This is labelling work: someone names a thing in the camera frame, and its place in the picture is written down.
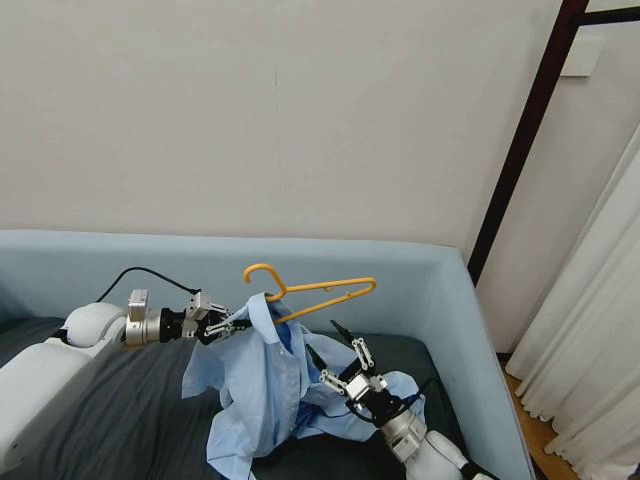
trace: bed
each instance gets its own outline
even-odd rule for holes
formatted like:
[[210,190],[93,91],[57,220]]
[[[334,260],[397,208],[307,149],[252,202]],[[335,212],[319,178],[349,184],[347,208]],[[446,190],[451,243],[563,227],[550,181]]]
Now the bed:
[[[0,362],[49,336],[70,311],[93,301],[128,266],[168,273],[233,309],[249,295],[273,288],[267,276],[256,277],[250,287],[242,283],[243,268],[258,261],[276,266],[292,284],[376,277],[379,287],[371,295],[302,322],[326,331],[335,318],[365,333],[383,369],[405,371],[419,384],[439,376],[444,389],[434,382],[426,391],[428,425],[500,478],[533,478],[472,284],[453,248],[0,232]],[[182,292],[137,273],[105,301],[124,306],[132,288],[149,289],[155,308],[184,305]],[[298,309],[324,298],[312,293],[286,301]],[[191,348],[177,340],[112,357],[34,455],[5,477],[218,478],[205,459],[211,419],[220,408],[217,394],[180,399]],[[260,480],[404,478],[379,436],[363,444],[328,436],[290,440],[256,459],[254,472]]]

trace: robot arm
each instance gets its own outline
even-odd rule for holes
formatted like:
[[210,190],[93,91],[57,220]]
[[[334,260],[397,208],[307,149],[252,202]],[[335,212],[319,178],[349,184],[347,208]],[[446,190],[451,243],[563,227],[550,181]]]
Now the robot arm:
[[[39,440],[89,386],[98,367],[123,347],[142,347],[176,338],[197,338],[205,345],[223,340],[251,326],[228,322],[229,311],[209,301],[202,292],[192,295],[182,312],[147,310],[146,290],[134,290],[128,312],[107,303],[74,310],[60,330],[45,342],[32,345],[0,369],[0,473],[19,465]],[[427,426],[392,395],[362,338],[332,322],[356,351],[358,358],[340,375],[327,369],[309,348],[321,380],[338,394],[358,417],[372,422],[407,470],[408,480],[488,480],[496,478],[465,458],[443,435]],[[368,410],[371,417],[361,412]]]
[[[409,410],[410,402],[392,395],[382,375],[376,374],[375,361],[362,338],[331,321],[358,358],[340,375],[327,369],[317,352],[307,345],[320,380],[339,395],[360,419],[373,423],[384,434],[387,445],[407,469],[407,480],[490,480],[490,473],[467,459],[444,435],[427,426]],[[368,410],[370,417],[361,412]]]
[[0,369],[0,473],[24,460],[87,389],[102,362],[123,347],[180,337],[209,344],[250,326],[225,322],[229,311],[201,292],[182,312],[148,311],[147,299],[146,290],[134,290],[128,313],[108,303],[78,308],[52,337]]

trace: plastic hanger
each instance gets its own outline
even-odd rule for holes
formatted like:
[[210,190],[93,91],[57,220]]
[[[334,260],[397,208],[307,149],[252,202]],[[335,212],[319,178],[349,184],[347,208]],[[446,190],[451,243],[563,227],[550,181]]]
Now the plastic hanger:
[[341,297],[334,298],[333,300],[327,300],[326,302],[319,303],[312,307],[308,307],[298,312],[287,315],[285,317],[279,318],[278,320],[273,322],[276,325],[279,323],[288,322],[289,320],[293,320],[294,318],[301,317],[302,315],[315,312],[316,310],[330,307],[331,305],[336,305],[338,303],[346,302],[347,300],[351,300],[352,298],[361,297],[362,295],[366,295],[367,293],[372,292],[378,285],[375,278],[364,277],[364,278],[349,278],[346,280],[335,280],[333,282],[309,283],[306,285],[294,285],[294,286],[288,287],[282,281],[280,276],[276,273],[276,270],[268,263],[255,263],[247,267],[244,273],[242,274],[242,278],[244,279],[245,283],[251,282],[251,274],[256,270],[266,270],[267,272],[269,272],[273,277],[273,279],[275,280],[275,282],[280,287],[280,292],[278,292],[275,295],[267,295],[265,297],[268,302],[276,302],[282,299],[287,293],[291,293],[291,292],[305,292],[307,290],[317,290],[318,288],[322,288],[324,291],[328,292],[334,287],[344,287],[345,285],[358,285],[361,283],[369,284],[367,288],[363,288],[362,290],[358,290],[353,293],[347,292]]

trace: white curtain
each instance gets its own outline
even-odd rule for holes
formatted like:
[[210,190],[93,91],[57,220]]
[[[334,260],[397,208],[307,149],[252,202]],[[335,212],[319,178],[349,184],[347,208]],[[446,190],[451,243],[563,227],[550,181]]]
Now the white curtain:
[[506,369],[580,478],[640,462],[640,127]]

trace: light blue shirt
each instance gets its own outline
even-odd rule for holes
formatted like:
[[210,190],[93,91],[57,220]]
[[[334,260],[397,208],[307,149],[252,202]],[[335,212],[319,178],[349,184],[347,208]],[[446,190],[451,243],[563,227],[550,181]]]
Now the light blue shirt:
[[[184,373],[182,398],[209,387],[220,391],[223,411],[213,418],[207,461],[230,480],[253,479],[253,458],[268,455],[289,436],[329,433],[365,441],[375,432],[372,424],[351,414],[345,397],[319,382],[320,372],[305,344],[335,373],[355,360],[355,352],[295,320],[273,324],[289,313],[282,302],[267,303],[264,294],[251,297],[227,322],[249,319],[254,328],[208,346],[196,343]],[[413,378],[404,373],[384,377],[400,398],[417,391]],[[411,408],[424,421],[424,398]]]

